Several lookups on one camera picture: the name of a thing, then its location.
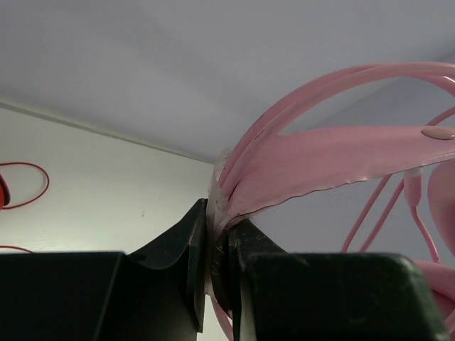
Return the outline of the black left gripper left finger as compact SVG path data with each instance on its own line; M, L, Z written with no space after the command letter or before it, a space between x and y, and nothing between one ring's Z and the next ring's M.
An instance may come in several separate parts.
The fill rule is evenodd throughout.
M120 251L1 255L2 340L195 340L203 329L206 200Z

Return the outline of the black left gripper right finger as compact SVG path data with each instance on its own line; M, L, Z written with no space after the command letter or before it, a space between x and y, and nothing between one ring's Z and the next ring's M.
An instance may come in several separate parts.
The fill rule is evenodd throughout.
M213 291L235 340L447 340L441 291L398 254L295 254L249 220L224 229Z

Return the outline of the pink cat-ear headphones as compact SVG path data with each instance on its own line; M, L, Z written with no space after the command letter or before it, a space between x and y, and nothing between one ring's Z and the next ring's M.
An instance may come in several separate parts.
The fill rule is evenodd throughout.
M232 311L216 283L224 232L241 220L294 197L379 179L370 199L343 243L347 250L390 176L402 173L395 196L406 197L410 212L427 243L432 262L421 268L445 301L454 299L454 270L441 265L434 241L419 217L424 166L433 165L429 205L440 236L454 248L454 190L448 186L454 167L454 130L441 122L448 109L423 126L348 126L285 135L283 129L317 104L369 82L411 77L454 93L454 65L438 62L374 63L329 73L295 89L270 107L213 170L206 210L210 232L205 287L227 339L234 338Z

